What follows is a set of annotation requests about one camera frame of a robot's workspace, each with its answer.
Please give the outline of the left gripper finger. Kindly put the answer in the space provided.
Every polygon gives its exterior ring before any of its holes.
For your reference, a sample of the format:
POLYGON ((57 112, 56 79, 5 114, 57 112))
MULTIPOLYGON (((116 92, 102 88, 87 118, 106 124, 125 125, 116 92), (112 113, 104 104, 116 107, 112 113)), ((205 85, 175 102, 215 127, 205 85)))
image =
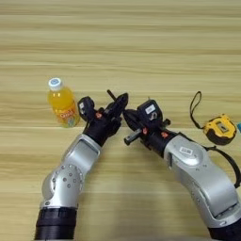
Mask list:
POLYGON ((128 93, 127 92, 119 95, 118 97, 120 97, 120 114, 111 114, 113 117, 119 117, 128 104, 128 93))
POLYGON ((121 112, 121 98, 112 96, 113 102, 110 103, 106 110, 106 114, 120 114, 121 112))

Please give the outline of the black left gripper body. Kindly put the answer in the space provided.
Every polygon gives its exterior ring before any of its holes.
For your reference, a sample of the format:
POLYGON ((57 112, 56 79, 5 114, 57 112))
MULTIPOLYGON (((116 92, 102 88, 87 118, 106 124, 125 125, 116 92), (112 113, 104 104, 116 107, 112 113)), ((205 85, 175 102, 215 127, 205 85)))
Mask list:
POLYGON ((84 111, 82 119, 87 123, 83 133, 103 147, 109 137, 114 136, 121 127, 121 109, 102 107, 84 111))

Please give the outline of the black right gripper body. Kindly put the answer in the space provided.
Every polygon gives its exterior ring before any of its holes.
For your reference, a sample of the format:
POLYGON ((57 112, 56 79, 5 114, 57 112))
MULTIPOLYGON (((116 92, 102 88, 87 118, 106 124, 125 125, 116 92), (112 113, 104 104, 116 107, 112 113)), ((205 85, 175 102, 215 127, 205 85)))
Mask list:
POLYGON ((157 152, 161 157, 164 156, 164 150, 168 143, 176 137, 175 132, 167 129, 170 125, 170 120, 165 119, 160 124, 156 124, 153 128, 150 125, 144 125, 141 121, 135 124, 129 124, 133 133, 124 139, 126 145, 130 145, 136 139, 149 150, 157 152))

